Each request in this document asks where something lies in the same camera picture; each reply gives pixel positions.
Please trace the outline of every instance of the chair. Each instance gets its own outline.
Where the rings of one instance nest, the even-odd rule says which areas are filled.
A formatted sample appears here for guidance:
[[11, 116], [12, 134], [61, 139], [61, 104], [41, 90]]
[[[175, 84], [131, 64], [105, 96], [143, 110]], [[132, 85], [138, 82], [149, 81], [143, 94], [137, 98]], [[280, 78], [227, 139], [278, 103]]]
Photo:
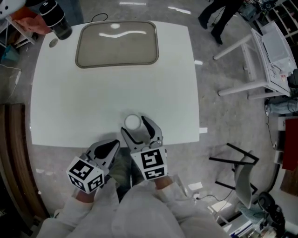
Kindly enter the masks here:
[[250, 183], [250, 175], [253, 166], [259, 161], [259, 158], [253, 156], [252, 151], [246, 152], [240, 148], [227, 143], [227, 146], [241, 152], [244, 157], [240, 161], [227, 160], [227, 159], [217, 159], [210, 157], [209, 160], [214, 160], [223, 163], [234, 164], [235, 168], [232, 169], [234, 172], [235, 187], [223, 184], [221, 182], [215, 181], [216, 184], [221, 185], [226, 188], [235, 190], [239, 200], [249, 209], [251, 207], [252, 196], [257, 192], [257, 188]]

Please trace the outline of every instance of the white table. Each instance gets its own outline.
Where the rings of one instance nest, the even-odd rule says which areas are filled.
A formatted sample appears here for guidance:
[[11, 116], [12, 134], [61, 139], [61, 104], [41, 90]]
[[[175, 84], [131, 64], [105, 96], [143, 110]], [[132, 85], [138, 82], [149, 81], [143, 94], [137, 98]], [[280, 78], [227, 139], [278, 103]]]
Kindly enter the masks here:
[[162, 129], [164, 144], [199, 141], [196, 72], [187, 27], [156, 25], [159, 59], [148, 66], [81, 69], [75, 53], [81, 29], [50, 48], [46, 35], [37, 60], [31, 97], [32, 143], [89, 147], [118, 139], [131, 113], [144, 114]]
[[[254, 47], [247, 44], [247, 42], [249, 42], [250, 40], [253, 41]], [[239, 46], [241, 46], [244, 53], [246, 68], [248, 70], [250, 80], [252, 81], [241, 86], [218, 91], [219, 96], [242, 92], [258, 87], [266, 87], [273, 90], [274, 92], [250, 95], [248, 96], [248, 99], [290, 95], [290, 89], [287, 79], [282, 79], [280, 75], [275, 74], [275, 69], [269, 62], [266, 49], [262, 43], [262, 36], [254, 29], [251, 29], [251, 34], [247, 35], [243, 39], [236, 42], [234, 45], [231, 45], [227, 49], [223, 50], [221, 53], [214, 56], [213, 59], [218, 60], [219, 58], [223, 57]]]

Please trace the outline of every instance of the concrete floor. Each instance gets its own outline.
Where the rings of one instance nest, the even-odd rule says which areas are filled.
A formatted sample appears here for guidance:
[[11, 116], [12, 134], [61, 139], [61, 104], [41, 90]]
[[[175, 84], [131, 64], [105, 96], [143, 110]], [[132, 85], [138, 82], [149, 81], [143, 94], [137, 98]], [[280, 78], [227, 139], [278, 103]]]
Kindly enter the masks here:
[[[247, 100], [249, 91], [219, 97], [217, 91], [247, 82], [243, 54], [236, 49], [223, 58], [215, 61], [212, 56], [225, 47], [235, 43], [250, 32], [249, 25], [239, 16], [234, 16], [226, 26], [223, 34], [223, 46], [215, 43], [210, 35], [212, 30], [204, 30], [198, 24], [197, 17], [209, 3], [205, 0], [138, 0], [146, 5], [119, 5], [120, 0], [81, 0], [85, 22], [99, 13], [107, 13], [108, 20], [155, 20], [187, 26], [190, 33], [195, 60], [203, 65], [196, 65], [196, 77], [200, 106], [200, 126], [207, 127], [208, 133], [201, 134], [200, 142], [167, 146], [170, 175], [178, 174], [187, 187], [189, 184], [202, 186], [197, 192], [203, 197], [215, 195], [219, 200], [225, 198], [230, 190], [214, 182], [234, 185], [230, 164], [209, 161], [209, 156], [224, 159], [241, 159], [241, 154], [225, 146], [227, 142], [235, 144], [260, 158], [251, 175], [251, 182], [259, 189], [266, 190], [275, 172], [274, 150], [270, 143], [267, 117], [264, 113], [264, 100]], [[168, 7], [188, 10], [191, 14], [182, 13]], [[217, 13], [213, 14], [209, 25]], [[20, 49], [20, 61], [15, 65], [22, 69], [20, 81], [8, 103], [24, 103], [27, 108], [27, 144], [35, 181], [41, 197], [50, 213], [62, 208], [65, 200], [72, 194], [65, 169], [74, 156], [79, 156], [83, 148], [62, 148], [32, 145], [29, 131], [30, 96], [34, 69], [42, 45], [43, 37], [33, 45]], [[0, 68], [0, 103], [4, 103], [14, 86], [14, 77], [9, 78], [16, 70]], [[272, 140], [276, 137], [276, 118], [270, 118]], [[213, 197], [204, 199], [209, 205], [217, 201]], [[226, 201], [231, 204], [222, 209], [221, 214], [229, 218], [234, 214], [238, 202], [236, 195]]]

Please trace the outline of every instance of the black shoe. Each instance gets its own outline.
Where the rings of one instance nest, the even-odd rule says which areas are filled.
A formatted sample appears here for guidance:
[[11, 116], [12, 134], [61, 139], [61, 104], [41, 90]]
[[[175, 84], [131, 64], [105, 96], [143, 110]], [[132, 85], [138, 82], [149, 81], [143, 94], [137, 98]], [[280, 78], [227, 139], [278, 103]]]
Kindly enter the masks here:
[[213, 31], [211, 32], [211, 35], [214, 37], [215, 41], [216, 41], [218, 44], [220, 44], [220, 45], [223, 44], [222, 39], [220, 38], [220, 35], [216, 35], [216, 34], [214, 34]]
[[201, 24], [201, 27], [203, 27], [206, 30], [208, 28], [207, 27], [207, 22], [202, 20], [202, 18], [200, 16], [198, 17], [198, 19], [199, 19], [199, 22]]

